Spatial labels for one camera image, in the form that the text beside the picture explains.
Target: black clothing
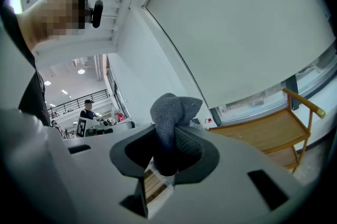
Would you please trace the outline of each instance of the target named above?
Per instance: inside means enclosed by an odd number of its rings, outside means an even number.
[[[16,15],[9,9],[9,7],[2,7],[1,17],[6,31],[12,38],[16,47],[36,70],[35,58],[22,37]],[[50,119],[44,99],[44,90],[43,79],[36,71],[26,88],[18,108],[23,112],[35,115],[44,125],[49,126]]]
[[[81,111],[80,117],[88,118],[91,120],[96,120],[97,115],[93,111],[88,111],[84,109],[83,111]]]

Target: wooden handle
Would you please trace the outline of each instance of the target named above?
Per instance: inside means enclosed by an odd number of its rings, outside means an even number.
[[[315,114],[317,114],[321,119],[323,119],[325,117],[325,111],[323,109],[321,109],[320,107],[316,106],[311,101],[305,99],[304,97],[296,94],[295,92],[293,92],[293,91],[291,91],[291,90],[289,90],[287,88],[283,87],[282,91],[285,92],[285,93],[287,93],[292,98],[298,100],[303,105],[307,106],[311,111],[313,111]]]

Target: metal railing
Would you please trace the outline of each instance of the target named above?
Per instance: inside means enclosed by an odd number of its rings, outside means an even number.
[[[56,118],[62,114],[66,114],[72,112],[77,109],[84,109],[84,101],[85,100],[93,100],[94,102],[107,99],[109,95],[105,90],[101,90],[90,95],[85,95],[81,98],[71,100],[69,102],[63,103],[53,108],[48,109],[48,114],[51,119]]]

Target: white wall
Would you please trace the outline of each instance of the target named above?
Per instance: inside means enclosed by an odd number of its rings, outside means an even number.
[[[210,108],[280,83],[335,40],[318,0],[150,0],[146,7]]]
[[[184,88],[156,37],[136,12],[129,12],[118,52],[108,57],[125,106],[137,125],[152,122],[150,108],[165,93],[198,97]],[[203,104],[197,118],[205,121],[210,116]]]

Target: window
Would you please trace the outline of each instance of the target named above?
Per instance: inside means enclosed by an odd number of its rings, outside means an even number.
[[[121,113],[124,115],[125,118],[129,118],[130,115],[124,105],[123,98],[121,96],[121,93],[117,87],[116,81],[114,76],[112,75],[112,71],[110,68],[109,60],[107,60],[107,78],[111,87],[111,90],[113,92],[113,96],[115,97],[115,100],[117,102],[118,108],[121,110]]]
[[[221,122],[252,117],[286,102],[286,95],[281,90],[285,83],[279,83],[248,98],[221,105],[216,109]]]
[[[314,62],[296,73],[299,94],[304,97],[308,96],[315,91],[319,85],[334,77],[336,71],[337,55],[335,46],[332,44]]]
[[[295,79],[291,81],[294,87],[297,87],[299,95],[308,99],[324,88],[336,75],[337,55],[333,43],[314,62],[296,73]],[[211,109],[214,121],[217,125],[230,125],[281,110],[287,106],[286,94],[281,90],[282,87],[286,87],[285,81],[248,98]]]

